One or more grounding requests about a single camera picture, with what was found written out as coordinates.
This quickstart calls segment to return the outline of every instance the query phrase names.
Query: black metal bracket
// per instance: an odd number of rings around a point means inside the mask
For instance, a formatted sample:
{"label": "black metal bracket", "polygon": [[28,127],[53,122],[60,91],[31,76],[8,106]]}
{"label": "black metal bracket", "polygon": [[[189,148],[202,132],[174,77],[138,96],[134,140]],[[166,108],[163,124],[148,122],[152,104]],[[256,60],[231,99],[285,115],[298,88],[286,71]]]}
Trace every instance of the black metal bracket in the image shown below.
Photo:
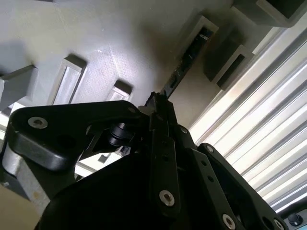
{"label": "black metal bracket", "polygon": [[[101,217],[107,229],[149,223],[154,229],[278,230],[275,220],[288,229],[214,147],[195,146],[165,95],[152,93],[146,106],[149,115],[126,101],[13,113],[4,149],[34,165],[32,172],[48,172],[48,178],[72,172],[80,158],[129,148],[129,155],[51,194],[37,229],[96,228]],[[34,128],[40,123],[31,126],[33,117],[47,125]],[[122,221],[115,213],[123,214]]]}

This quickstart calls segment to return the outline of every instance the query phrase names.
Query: black knob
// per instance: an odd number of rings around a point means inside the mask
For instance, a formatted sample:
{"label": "black knob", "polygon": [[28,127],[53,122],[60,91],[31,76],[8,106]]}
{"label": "black knob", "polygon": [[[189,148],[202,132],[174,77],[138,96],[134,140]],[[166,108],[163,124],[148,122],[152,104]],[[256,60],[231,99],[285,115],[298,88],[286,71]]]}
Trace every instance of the black knob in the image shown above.
{"label": "black knob", "polygon": [[298,226],[303,223],[303,218],[298,214],[291,214],[288,220],[292,226]]}

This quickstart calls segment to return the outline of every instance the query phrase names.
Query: silver screw head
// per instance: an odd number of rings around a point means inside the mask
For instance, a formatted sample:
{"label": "silver screw head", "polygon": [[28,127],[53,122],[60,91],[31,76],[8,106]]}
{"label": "silver screw head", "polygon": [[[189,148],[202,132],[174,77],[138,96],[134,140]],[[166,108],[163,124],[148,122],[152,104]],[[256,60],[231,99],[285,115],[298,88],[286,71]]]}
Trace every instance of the silver screw head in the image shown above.
{"label": "silver screw head", "polygon": [[213,153],[213,149],[212,149],[210,146],[207,146],[207,150],[208,150],[210,153]]}
{"label": "silver screw head", "polygon": [[29,126],[33,128],[38,128],[38,129],[43,129],[48,126],[48,122],[45,119],[38,117],[38,116],[31,117],[28,120],[28,124]]}
{"label": "silver screw head", "polygon": [[2,184],[4,187],[8,187],[10,184],[6,181]]}
{"label": "silver screw head", "polygon": [[223,214],[223,222],[230,230],[236,229],[236,224],[229,215]]}
{"label": "silver screw head", "polygon": [[180,126],[181,132],[183,132],[184,134],[188,133],[188,130],[186,128],[184,128],[183,126]]}
{"label": "silver screw head", "polygon": [[284,230],[283,225],[277,219],[274,219],[274,222],[280,230]]}
{"label": "silver screw head", "polygon": [[171,194],[167,190],[162,190],[159,193],[159,198],[162,201],[163,204],[165,204],[168,207],[172,207],[175,204],[175,198],[173,194]]}

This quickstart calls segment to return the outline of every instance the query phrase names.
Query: bolt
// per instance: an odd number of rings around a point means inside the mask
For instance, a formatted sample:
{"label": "bolt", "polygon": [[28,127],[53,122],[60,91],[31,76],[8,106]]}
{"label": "bolt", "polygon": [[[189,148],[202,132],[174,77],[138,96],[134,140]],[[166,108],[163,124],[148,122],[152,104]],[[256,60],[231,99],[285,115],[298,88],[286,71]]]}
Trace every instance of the bolt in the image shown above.
{"label": "bolt", "polygon": [[2,185],[3,185],[4,187],[8,187],[10,184],[9,184],[8,182],[4,182]]}
{"label": "bolt", "polygon": [[236,229],[236,224],[229,215],[223,214],[223,222],[230,230]]}
{"label": "bolt", "polygon": [[274,219],[274,222],[277,225],[277,227],[279,227],[280,230],[284,230],[283,225],[277,219]]}
{"label": "bolt", "polygon": [[129,107],[128,110],[129,110],[130,112],[132,112],[132,113],[136,113],[135,109],[132,108],[132,107]]}
{"label": "bolt", "polygon": [[208,150],[210,153],[213,153],[213,149],[212,149],[210,146],[207,146],[207,150]]}
{"label": "bolt", "polygon": [[38,116],[31,117],[28,120],[28,124],[29,126],[33,128],[38,128],[38,129],[43,129],[48,126],[48,122],[45,119],[38,117]]}
{"label": "bolt", "polygon": [[175,203],[175,198],[174,198],[173,194],[171,194],[167,190],[162,190],[159,193],[159,198],[162,201],[162,203],[165,204],[168,207],[172,207]]}
{"label": "bolt", "polygon": [[184,134],[187,134],[188,133],[188,130],[186,128],[184,128],[183,126],[180,126],[180,129],[181,131],[184,133]]}

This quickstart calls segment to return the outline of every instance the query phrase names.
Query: rectangular slot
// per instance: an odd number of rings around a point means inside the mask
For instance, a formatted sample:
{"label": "rectangular slot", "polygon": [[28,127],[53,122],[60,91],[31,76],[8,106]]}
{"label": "rectangular slot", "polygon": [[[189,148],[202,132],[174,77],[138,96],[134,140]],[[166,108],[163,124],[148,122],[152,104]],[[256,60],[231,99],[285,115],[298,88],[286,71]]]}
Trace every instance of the rectangular slot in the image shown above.
{"label": "rectangular slot", "polygon": [[47,104],[71,104],[86,73],[87,62],[75,55],[63,59]]}
{"label": "rectangular slot", "polygon": [[75,69],[66,67],[53,104],[69,104],[71,102],[80,74]]}
{"label": "rectangular slot", "polygon": [[111,92],[106,97],[106,101],[128,101],[132,88],[126,83],[118,80],[113,86]]}
{"label": "rectangular slot", "polygon": [[289,19],[303,4],[304,0],[267,0],[267,2]]}
{"label": "rectangular slot", "polygon": [[197,16],[195,19],[185,24],[185,28],[182,29],[180,35],[181,38],[179,39],[178,47],[175,49],[177,50],[175,56],[178,61],[181,60],[187,48],[192,44],[203,27],[211,30],[213,33],[216,33],[219,29],[219,27],[202,15]]}
{"label": "rectangular slot", "polygon": [[169,98],[173,91],[180,84],[182,79],[185,77],[187,72],[190,70],[194,64],[195,59],[200,54],[203,47],[206,45],[208,40],[212,37],[213,31],[202,27],[199,33],[196,35],[191,45],[187,48],[179,65],[173,71],[171,77],[167,81],[166,85],[163,87],[161,92],[166,92],[165,96]]}
{"label": "rectangular slot", "polygon": [[234,73],[234,71],[239,67],[243,62],[245,57],[242,54],[239,54],[238,57],[234,60],[228,70],[222,75],[222,77],[217,82],[217,85],[221,88],[223,84],[229,79],[229,77]]}

